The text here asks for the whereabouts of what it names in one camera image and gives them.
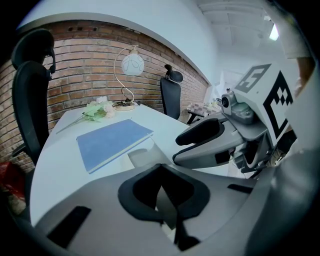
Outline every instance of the lamp shade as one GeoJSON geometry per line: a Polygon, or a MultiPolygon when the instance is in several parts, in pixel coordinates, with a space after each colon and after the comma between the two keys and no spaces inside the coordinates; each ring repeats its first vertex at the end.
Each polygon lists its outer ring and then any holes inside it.
{"type": "Polygon", "coordinates": [[[123,59],[121,67],[125,75],[138,76],[144,71],[145,62],[138,54],[131,53],[123,59]]]}

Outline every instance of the notebook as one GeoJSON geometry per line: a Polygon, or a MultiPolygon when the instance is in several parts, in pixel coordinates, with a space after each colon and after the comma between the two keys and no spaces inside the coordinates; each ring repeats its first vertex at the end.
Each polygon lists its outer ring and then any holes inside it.
{"type": "Polygon", "coordinates": [[[145,141],[153,133],[127,119],[76,138],[86,171],[91,174],[145,141]]]}

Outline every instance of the table lamp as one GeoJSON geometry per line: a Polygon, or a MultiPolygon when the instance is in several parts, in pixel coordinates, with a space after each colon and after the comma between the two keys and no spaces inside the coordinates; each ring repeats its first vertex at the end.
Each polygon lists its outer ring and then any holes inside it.
{"type": "Polygon", "coordinates": [[[138,76],[144,71],[144,68],[145,68],[144,60],[141,58],[141,56],[138,55],[138,50],[137,50],[138,45],[130,45],[122,49],[115,57],[114,63],[113,63],[113,73],[116,80],[123,86],[123,88],[121,88],[121,93],[123,94],[123,101],[116,102],[113,105],[115,109],[119,111],[133,110],[135,108],[135,104],[134,104],[135,95],[131,90],[129,90],[126,86],[123,85],[123,83],[118,79],[116,74],[116,61],[118,56],[124,50],[127,50],[128,48],[131,48],[131,47],[133,47],[133,49],[130,51],[129,55],[127,55],[123,59],[121,63],[123,73],[127,76],[138,76]],[[129,93],[132,95],[132,99],[129,99],[127,96],[125,96],[124,89],[129,91],[129,93]]]}

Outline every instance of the brick wall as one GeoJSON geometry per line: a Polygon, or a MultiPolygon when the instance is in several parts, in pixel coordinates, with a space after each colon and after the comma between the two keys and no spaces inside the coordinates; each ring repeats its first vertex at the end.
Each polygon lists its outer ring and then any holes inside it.
{"type": "MultiPolygon", "coordinates": [[[[144,59],[144,72],[140,76],[123,75],[121,60],[116,72],[122,83],[135,94],[135,99],[163,112],[160,78],[165,76],[165,64],[183,74],[181,83],[181,111],[191,102],[202,103],[207,82],[184,59],[171,49],[137,31],[98,21],[64,21],[43,26],[54,36],[56,72],[48,87],[48,128],[51,130],[68,110],[84,107],[100,96],[110,101],[122,100],[121,85],[113,75],[117,53],[128,45],[139,45],[144,59]]],[[[52,62],[46,58],[47,68],[52,62]]],[[[11,161],[26,172],[34,168],[31,159],[22,153],[12,158],[14,149],[23,143],[12,106],[12,82],[15,69],[11,61],[0,68],[0,163],[11,161]]]]}

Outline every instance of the blue book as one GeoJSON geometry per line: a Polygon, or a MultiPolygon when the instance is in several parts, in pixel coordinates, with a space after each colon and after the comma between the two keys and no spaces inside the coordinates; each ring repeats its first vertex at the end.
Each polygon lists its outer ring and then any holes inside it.
{"type": "Polygon", "coordinates": [[[153,133],[127,119],[76,138],[86,171],[91,174],[126,153],[153,133]]]}

